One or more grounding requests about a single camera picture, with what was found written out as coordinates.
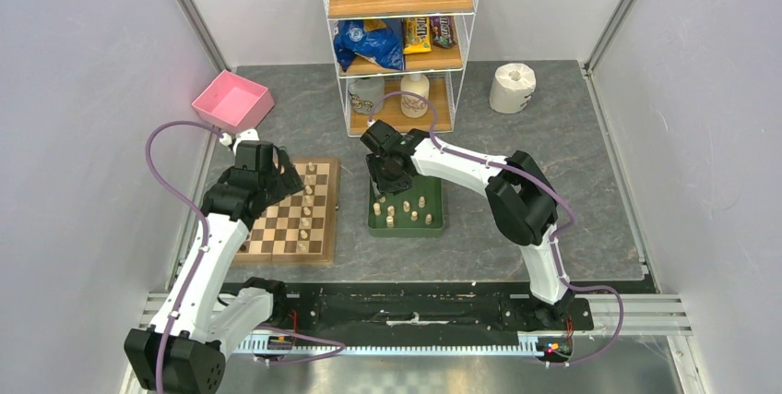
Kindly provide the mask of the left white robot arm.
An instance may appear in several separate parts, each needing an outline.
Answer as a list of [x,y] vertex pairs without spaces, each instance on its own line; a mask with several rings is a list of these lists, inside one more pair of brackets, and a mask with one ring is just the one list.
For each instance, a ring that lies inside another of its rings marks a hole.
[[214,393],[238,344],[263,323],[283,325],[289,303],[280,281],[252,278],[219,314],[213,312],[229,267],[264,211],[303,189],[288,152],[270,142],[235,144],[234,164],[198,210],[202,224],[181,274],[124,351],[142,388],[157,393]]

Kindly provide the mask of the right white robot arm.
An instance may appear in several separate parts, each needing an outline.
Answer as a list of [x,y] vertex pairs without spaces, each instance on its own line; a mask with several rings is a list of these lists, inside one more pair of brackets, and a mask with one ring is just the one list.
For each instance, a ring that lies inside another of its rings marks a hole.
[[536,300],[532,316],[543,328],[557,328],[570,313],[564,299],[568,277],[554,234],[557,210],[565,205],[532,157],[517,151],[495,156],[464,149],[419,129],[402,134],[377,120],[360,137],[373,191],[378,196],[412,188],[418,176],[465,187],[488,201],[494,223],[518,245]]

